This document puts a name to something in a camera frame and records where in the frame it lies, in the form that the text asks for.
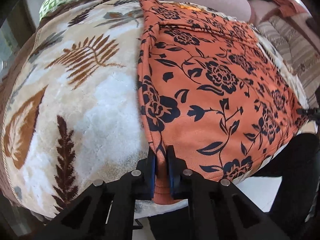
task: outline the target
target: person's leg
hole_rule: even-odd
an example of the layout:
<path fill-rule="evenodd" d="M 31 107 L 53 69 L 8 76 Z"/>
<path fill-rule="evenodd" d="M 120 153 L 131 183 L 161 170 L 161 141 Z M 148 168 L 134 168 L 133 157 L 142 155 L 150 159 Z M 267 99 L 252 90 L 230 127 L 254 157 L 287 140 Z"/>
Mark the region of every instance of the person's leg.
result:
<path fill-rule="evenodd" d="M 308 215 L 316 194 L 320 176 L 319 139 L 309 133 L 297 135 L 253 176 L 282 176 L 269 216 L 284 232 L 293 236 Z"/>

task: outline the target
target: striped beige fabric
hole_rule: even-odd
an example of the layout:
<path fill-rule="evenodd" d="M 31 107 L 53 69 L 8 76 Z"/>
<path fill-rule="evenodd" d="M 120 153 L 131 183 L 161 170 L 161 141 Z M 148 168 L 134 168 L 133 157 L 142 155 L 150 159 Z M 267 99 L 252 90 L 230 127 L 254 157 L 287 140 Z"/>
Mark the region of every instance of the striped beige fabric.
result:
<path fill-rule="evenodd" d="M 320 56 L 313 46 L 278 16 L 258 25 L 258 30 L 276 47 L 287 63 L 292 64 L 293 71 L 303 85 L 309 106 L 318 107 L 315 91 L 320 85 Z"/>

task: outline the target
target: black cloth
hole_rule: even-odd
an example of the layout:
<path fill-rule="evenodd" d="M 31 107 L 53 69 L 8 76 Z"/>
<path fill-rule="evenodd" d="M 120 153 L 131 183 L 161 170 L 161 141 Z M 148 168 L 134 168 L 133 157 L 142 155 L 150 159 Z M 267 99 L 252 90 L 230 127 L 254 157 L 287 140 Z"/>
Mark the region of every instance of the black cloth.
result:
<path fill-rule="evenodd" d="M 316 194 L 320 177 L 319 139 L 310 133 L 295 136 L 254 176 L 282 176 L 269 216 L 293 238 L 303 226 Z M 189 239 L 187 207 L 148 219 L 156 240 Z"/>

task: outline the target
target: orange cloth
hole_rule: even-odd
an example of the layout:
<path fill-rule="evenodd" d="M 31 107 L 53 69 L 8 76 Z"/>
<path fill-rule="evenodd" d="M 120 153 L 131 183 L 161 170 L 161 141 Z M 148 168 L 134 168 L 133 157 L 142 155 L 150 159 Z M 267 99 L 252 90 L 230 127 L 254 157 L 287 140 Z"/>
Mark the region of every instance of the orange cloth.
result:
<path fill-rule="evenodd" d="M 290 17 L 298 13 L 307 12 L 306 9 L 298 4 L 295 0 L 273 0 L 279 5 L 282 17 Z"/>
<path fill-rule="evenodd" d="M 158 170 L 154 201 L 173 203 L 165 148 L 207 179 L 258 169 L 306 120 L 300 104 L 245 23 L 140 0 L 141 116 Z"/>

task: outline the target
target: metal rivet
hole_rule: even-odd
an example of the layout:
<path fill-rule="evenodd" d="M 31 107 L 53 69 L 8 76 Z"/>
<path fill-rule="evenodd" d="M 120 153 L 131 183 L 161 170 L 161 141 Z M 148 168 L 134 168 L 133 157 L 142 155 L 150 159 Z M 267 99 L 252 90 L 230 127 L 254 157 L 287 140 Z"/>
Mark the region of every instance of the metal rivet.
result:
<path fill-rule="evenodd" d="M 189 169 L 185 169 L 185 170 L 183 171 L 183 174 L 186 175 L 186 176 L 191 176 L 192 173 L 193 173 L 192 170 L 189 170 Z"/>
<path fill-rule="evenodd" d="M 230 185 L 230 180 L 228 179 L 222 179 L 220 181 L 221 185 L 225 186 L 225 187 L 228 187 Z"/>
<path fill-rule="evenodd" d="M 96 179 L 94 182 L 93 182 L 93 185 L 95 185 L 96 187 L 99 187 L 103 184 L 103 180 L 102 179 Z"/>
<path fill-rule="evenodd" d="M 131 172 L 131 175 L 132 175 L 132 176 L 135 176 L 135 177 L 138 177 L 138 176 L 141 175 L 141 171 L 139 171 L 139 170 L 134 170 L 134 171 Z"/>

